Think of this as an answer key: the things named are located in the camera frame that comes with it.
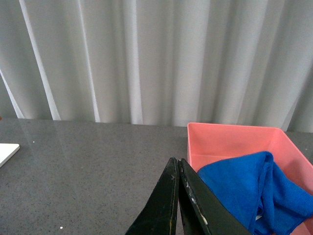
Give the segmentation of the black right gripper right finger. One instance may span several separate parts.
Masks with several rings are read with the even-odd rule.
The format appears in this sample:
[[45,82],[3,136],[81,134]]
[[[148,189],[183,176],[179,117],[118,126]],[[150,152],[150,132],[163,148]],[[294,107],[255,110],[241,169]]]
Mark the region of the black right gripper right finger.
[[179,166],[179,206],[185,235],[250,235],[218,200],[190,164]]

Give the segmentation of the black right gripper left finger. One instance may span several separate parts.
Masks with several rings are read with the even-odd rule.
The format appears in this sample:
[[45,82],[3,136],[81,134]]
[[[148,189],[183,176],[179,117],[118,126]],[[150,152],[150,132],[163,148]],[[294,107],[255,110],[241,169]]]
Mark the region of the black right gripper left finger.
[[179,166],[170,158],[145,207],[126,231],[127,235],[174,235],[179,199]]

